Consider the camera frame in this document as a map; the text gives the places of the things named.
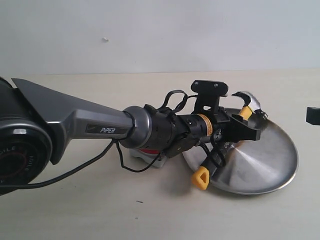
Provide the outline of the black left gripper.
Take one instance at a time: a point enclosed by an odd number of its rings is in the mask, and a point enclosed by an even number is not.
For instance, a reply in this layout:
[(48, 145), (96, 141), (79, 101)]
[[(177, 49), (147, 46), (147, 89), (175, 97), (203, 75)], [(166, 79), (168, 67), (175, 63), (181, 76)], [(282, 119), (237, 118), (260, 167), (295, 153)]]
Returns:
[(217, 111), (204, 110), (189, 115), (189, 139), (194, 144), (209, 143), (211, 140), (220, 142), (223, 138), (226, 142), (258, 141), (261, 138), (261, 130), (248, 126), (248, 121), (240, 115), (227, 115), (224, 107), (218, 107)]

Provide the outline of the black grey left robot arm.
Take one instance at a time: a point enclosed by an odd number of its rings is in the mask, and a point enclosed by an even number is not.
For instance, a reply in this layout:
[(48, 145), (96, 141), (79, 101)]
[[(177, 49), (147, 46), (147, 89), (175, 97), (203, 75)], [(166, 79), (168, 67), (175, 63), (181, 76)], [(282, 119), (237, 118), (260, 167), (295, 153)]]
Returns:
[(219, 99), (228, 92), (223, 82), (196, 80), (196, 102), (191, 114), (180, 114), (189, 96), (169, 108), (149, 104), (124, 110), (64, 94), (31, 81), (0, 81), (0, 193), (42, 188), (59, 182), (81, 168), (34, 183), (48, 163), (56, 165), (73, 139), (109, 139), (111, 146), (155, 151), (154, 160), (173, 158), (193, 147), (208, 157), (222, 152), (218, 143), (257, 141), (259, 129), (248, 116), (228, 113)]

